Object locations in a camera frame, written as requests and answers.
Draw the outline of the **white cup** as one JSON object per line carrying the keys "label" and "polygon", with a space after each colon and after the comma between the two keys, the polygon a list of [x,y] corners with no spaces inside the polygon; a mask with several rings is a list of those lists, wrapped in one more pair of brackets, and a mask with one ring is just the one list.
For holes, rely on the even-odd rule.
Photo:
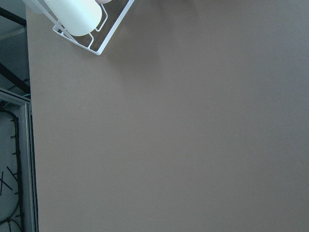
{"label": "white cup", "polygon": [[94,0],[46,0],[45,3],[73,36],[91,33],[102,18],[102,9]]}

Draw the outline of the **aluminium frame rail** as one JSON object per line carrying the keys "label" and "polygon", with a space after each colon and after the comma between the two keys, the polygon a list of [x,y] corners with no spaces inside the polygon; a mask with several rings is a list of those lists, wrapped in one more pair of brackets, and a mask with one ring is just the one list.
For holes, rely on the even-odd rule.
{"label": "aluminium frame rail", "polygon": [[39,230],[31,102],[3,88],[0,90],[0,230]]}

